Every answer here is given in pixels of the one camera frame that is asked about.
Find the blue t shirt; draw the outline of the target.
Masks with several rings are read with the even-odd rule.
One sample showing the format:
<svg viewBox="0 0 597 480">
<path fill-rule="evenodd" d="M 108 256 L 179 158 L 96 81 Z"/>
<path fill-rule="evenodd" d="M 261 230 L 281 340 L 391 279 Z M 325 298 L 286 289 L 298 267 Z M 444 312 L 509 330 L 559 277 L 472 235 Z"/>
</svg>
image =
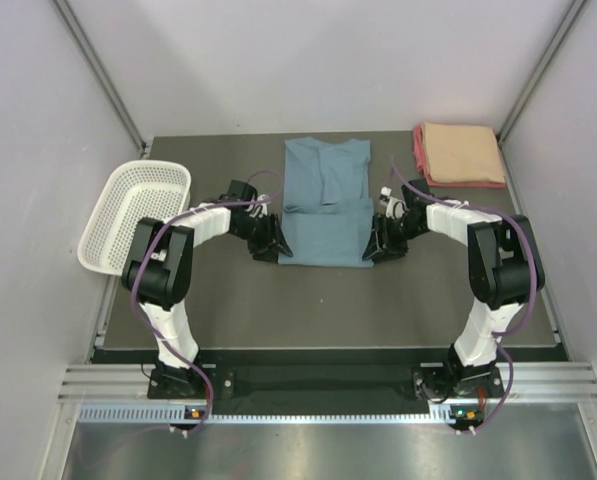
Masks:
<svg viewBox="0 0 597 480">
<path fill-rule="evenodd" d="M 292 250 L 281 265 L 371 268 L 363 258 L 374 215 L 369 194 L 371 142 L 285 142 L 281 229 Z"/>
</svg>

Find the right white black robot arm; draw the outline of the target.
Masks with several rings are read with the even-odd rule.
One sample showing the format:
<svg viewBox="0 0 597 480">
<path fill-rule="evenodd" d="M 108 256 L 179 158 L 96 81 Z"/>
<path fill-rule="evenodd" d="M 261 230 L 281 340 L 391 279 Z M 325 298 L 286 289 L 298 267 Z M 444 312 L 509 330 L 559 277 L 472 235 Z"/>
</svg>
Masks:
<svg viewBox="0 0 597 480">
<path fill-rule="evenodd" d="M 372 218 L 363 254 L 374 263 L 397 260 L 409 241 L 442 234 L 467 249 L 468 280 L 474 301 L 462 333 L 441 366 L 415 374 L 420 397 L 434 403 L 477 395 L 497 379 L 499 345 L 519 313 L 530 313 L 545 275 L 529 219 L 478 209 L 467 202 L 433 197 L 425 180 L 389 187 L 379 196 L 383 209 Z"/>
</svg>

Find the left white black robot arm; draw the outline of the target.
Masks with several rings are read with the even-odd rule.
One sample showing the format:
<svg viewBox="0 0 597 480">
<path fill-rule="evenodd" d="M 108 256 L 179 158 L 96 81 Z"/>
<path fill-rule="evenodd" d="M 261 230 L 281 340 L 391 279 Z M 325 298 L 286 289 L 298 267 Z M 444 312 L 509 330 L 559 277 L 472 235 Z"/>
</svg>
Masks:
<svg viewBox="0 0 597 480">
<path fill-rule="evenodd" d="M 152 331 L 158 358 L 151 381 L 184 398 L 213 395 L 207 374 L 196 363 L 199 345 L 186 312 L 194 250 L 223 235 L 246 242 L 253 259 L 276 263 L 293 256 L 278 215 L 267 206 L 272 199 L 240 180 L 227 192 L 167 221 L 139 220 L 122 271 L 134 312 Z"/>
</svg>

